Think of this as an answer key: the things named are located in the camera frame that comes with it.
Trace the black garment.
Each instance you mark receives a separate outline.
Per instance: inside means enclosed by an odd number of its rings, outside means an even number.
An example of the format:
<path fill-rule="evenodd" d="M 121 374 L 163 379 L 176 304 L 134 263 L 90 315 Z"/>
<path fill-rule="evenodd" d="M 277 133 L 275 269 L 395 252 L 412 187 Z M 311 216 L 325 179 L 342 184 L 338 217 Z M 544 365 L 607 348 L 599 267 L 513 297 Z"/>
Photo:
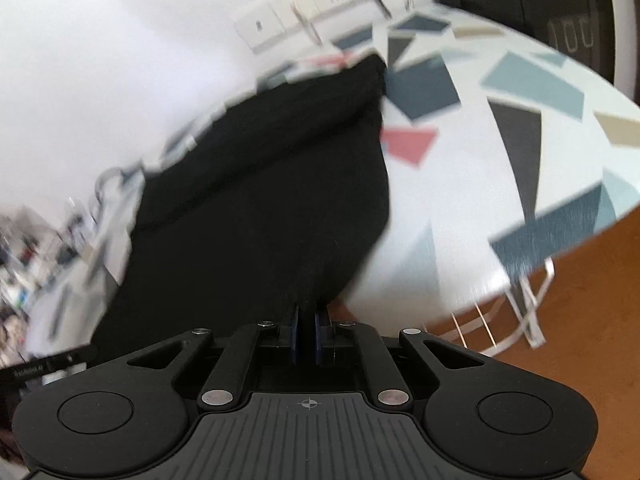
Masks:
<path fill-rule="evenodd" d="M 100 361 L 319 311 L 343 291 L 390 216 L 385 72 L 371 54 L 259 92 L 146 181 L 124 279 L 91 339 Z"/>

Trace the geometric patterned table cloth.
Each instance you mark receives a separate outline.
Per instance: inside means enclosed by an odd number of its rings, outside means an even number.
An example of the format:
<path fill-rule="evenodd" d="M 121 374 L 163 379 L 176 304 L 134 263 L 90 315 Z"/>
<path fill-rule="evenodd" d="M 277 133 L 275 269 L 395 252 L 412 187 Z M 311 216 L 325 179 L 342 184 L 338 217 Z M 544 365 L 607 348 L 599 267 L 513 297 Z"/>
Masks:
<path fill-rule="evenodd" d="M 334 300 L 382 335 L 502 294 L 638 206 L 634 102 L 548 44 L 431 4 L 303 48 L 201 110 L 158 150 L 101 174 L 88 242 L 29 304 L 26 356 L 93 346 L 150 177 L 183 159 L 229 108 L 371 54 L 386 67 L 380 143 L 390 216 Z"/>

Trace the white wall socket strip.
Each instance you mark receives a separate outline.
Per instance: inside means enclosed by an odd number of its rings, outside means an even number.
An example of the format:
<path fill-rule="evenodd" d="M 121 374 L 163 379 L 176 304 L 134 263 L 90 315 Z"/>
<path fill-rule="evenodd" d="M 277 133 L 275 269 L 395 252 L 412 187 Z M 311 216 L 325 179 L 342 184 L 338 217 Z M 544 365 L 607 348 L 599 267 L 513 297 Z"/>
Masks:
<path fill-rule="evenodd" d="M 416 6 L 421 0 L 413 1 Z M 405 9 L 406 0 L 383 2 L 393 18 L 408 12 Z M 303 34 L 313 44 L 320 46 L 320 24 L 341 20 L 344 15 L 352 11 L 361 12 L 366 6 L 373 9 L 377 18 L 384 18 L 373 0 L 258 0 L 241 10 L 233 19 L 233 25 L 240 38 L 254 52 L 265 51 L 296 34 Z"/>

